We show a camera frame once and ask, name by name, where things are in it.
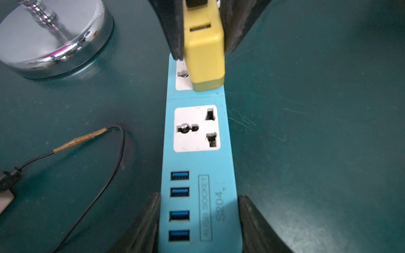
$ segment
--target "yellow adapter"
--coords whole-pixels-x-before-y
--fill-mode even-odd
[[[195,91],[224,84],[224,29],[216,0],[187,8],[183,0],[184,60]]]

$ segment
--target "black wire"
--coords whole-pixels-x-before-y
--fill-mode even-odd
[[[27,166],[28,164],[30,164],[30,163],[32,163],[32,162],[35,162],[35,161],[37,161],[37,160],[39,160],[39,159],[41,159],[41,158],[45,158],[45,157],[47,157],[47,156],[50,156],[50,155],[53,155],[54,154],[54,152],[52,151],[52,152],[49,152],[49,153],[47,153],[47,154],[44,154],[44,155],[40,155],[40,156],[37,156],[37,157],[35,157],[35,158],[32,158],[31,160],[29,160],[29,161],[27,161],[27,162],[25,162],[23,165],[21,165],[20,167],[16,167],[16,169],[17,170],[21,170],[22,168],[24,168],[25,166]]]
[[[112,175],[110,176],[109,180],[107,181],[107,183],[104,185],[104,187],[101,189],[101,191],[97,194],[97,196],[93,199],[93,201],[88,205],[88,207],[86,207],[86,209],[84,210],[83,214],[80,216],[80,218],[73,224],[73,226],[69,229],[69,231],[66,233],[66,235],[62,238],[62,240],[59,242],[59,244],[57,245],[56,248],[54,248],[51,252],[55,253],[58,250],[60,250],[60,248],[62,247],[62,245],[66,242],[66,240],[68,239],[68,237],[70,236],[70,234],[72,234],[73,230],[77,227],[77,225],[80,223],[80,221],[83,219],[83,217],[87,214],[87,212],[90,210],[90,208],[94,205],[94,203],[98,200],[98,198],[101,196],[101,194],[103,194],[103,192],[105,191],[105,189],[107,189],[107,187],[110,185],[111,181],[113,180],[115,174],[117,174],[119,165],[121,163],[122,160],[122,155],[124,153],[124,143],[125,143],[125,134],[124,134],[124,130],[122,129],[122,127],[120,125],[111,125],[109,127],[106,127],[106,129],[110,130],[113,128],[119,128],[119,130],[121,131],[121,148],[119,149],[119,155],[118,155],[118,160],[117,163],[115,165],[114,171],[112,173]]]

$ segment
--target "usb port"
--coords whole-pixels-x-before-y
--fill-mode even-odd
[[[171,180],[188,180],[188,171],[172,172]]]
[[[190,211],[171,211],[169,221],[190,221]]]
[[[189,195],[190,195],[190,189],[188,187],[170,188],[171,197],[188,197]]]
[[[170,230],[169,242],[189,241],[190,230]]]

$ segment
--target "socket hole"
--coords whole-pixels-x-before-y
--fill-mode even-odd
[[[188,71],[187,70],[182,70],[177,72],[178,77],[188,77]]]
[[[207,134],[207,139],[208,139],[210,148],[215,148],[217,146],[217,143],[215,141],[216,138],[217,138],[217,133]]]
[[[207,115],[205,116],[205,120],[215,120],[214,108],[208,108],[207,109]]]
[[[192,124],[192,125],[191,125],[191,131],[192,131],[192,132],[197,131],[197,130],[198,130],[198,128],[199,128],[199,127],[198,127],[198,125],[197,125],[197,124]]]
[[[183,133],[183,134],[186,134],[186,133],[188,133],[190,130],[191,130],[192,132],[197,131],[197,130],[199,129],[199,126],[198,126],[197,124],[192,124],[191,127],[190,127],[188,124],[184,123],[184,124],[182,124],[182,125],[178,125],[176,128],[177,128],[177,131],[178,131],[178,132]]]
[[[183,134],[188,133],[190,131],[190,126],[188,124],[182,124],[177,126],[177,131]]]

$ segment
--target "cable connector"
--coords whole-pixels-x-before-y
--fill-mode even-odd
[[[15,168],[13,171],[3,171],[0,176],[0,192],[4,192],[18,183],[21,178],[21,171]]]

